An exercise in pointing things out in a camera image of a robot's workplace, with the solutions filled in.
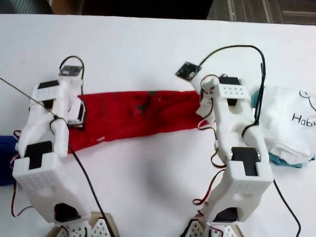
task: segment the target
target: blue cloth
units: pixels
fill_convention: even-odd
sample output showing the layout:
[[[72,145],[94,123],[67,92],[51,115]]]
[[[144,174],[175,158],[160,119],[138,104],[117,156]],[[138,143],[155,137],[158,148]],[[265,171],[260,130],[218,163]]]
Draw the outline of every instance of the blue cloth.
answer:
[[[259,94],[259,90],[257,90],[251,97],[251,107],[253,107],[253,108],[256,107],[258,94]],[[286,166],[292,166],[292,167],[296,167],[296,168],[303,168],[303,164],[302,163],[299,163],[299,164],[288,164],[285,160],[283,160],[280,157],[278,157],[276,155],[273,155],[271,153],[269,153],[269,158],[270,158],[270,161],[272,161],[276,165],[286,165]]]
[[[0,186],[13,183],[12,169],[9,160],[17,154],[16,139],[12,136],[0,136]]]

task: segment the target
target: teal fabric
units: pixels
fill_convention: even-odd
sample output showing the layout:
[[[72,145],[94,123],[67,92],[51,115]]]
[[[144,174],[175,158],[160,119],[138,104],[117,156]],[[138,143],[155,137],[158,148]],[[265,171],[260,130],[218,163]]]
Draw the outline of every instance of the teal fabric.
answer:
[[[255,93],[253,93],[253,95],[251,97],[251,107],[253,107],[253,108],[256,107],[258,94],[259,94],[259,90],[257,90]],[[270,158],[270,161],[272,161],[276,165],[286,165],[286,166],[292,166],[292,167],[296,167],[296,168],[303,168],[302,163],[300,163],[300,164],[288,164],[285,160],[283,160],[280,157],[277,157],[276,155],[273,155],[271,153],[269,153],[269,158]]]

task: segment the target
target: white table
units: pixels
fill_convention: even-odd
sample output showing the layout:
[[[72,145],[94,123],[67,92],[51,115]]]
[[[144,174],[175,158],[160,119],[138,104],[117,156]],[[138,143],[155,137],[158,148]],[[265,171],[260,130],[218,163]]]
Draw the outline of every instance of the white table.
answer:
[[[192,90],[174,76],[184,63],[199,63],[210,51],[229,44],[253,44],[266,57],[266,85],[286,85],[314,92],[316,27],[193,20],[118,17],[0,15],[0,77],[30,93],[51,80],[68,55],[86,66],[85,93],[132,90]],[[210,73],[245,79],[249,90],[260,83],[260,57],[251,49],[220,52],[205,63]],[[2,135],[22,128],[28,100],[0,84]],[[215,169],[212,132],[196,129],[124,139],[78,152],[106,212],[121,236],[179,236],[196,213]],[[97,210],[73,157],[64,160],[69,173],[85,185],[87,205]],[[303,169],[272,165],[285,198],[302,224],[302,237],[313,236],[316,162]],[[0,187],[3,236],[44,236],[48,224],[28,210],[10,215],[12,187]],[[16,208],[28,204],[23,192]],[[240,225],[245,237],[295,236],[297,226],[271,185],[251,218]]]

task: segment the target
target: white plastic bag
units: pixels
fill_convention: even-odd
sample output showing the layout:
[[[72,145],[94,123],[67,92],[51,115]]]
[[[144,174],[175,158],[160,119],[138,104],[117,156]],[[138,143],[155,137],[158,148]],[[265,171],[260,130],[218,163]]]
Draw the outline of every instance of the white plastic bag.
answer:
[[[266,86],[259,126],[269,153],[288,164],[308,162],[316,154],[316,96]]]

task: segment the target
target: red fabric strip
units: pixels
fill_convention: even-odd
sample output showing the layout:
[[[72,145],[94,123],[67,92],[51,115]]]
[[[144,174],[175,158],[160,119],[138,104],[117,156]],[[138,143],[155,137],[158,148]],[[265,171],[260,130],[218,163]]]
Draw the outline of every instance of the red fabric strip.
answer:
[[[87,120],[84,131],[70,130],[77,151],[104,141],[195,128],[199,96],[195,91],[133,91],[84,96]]]

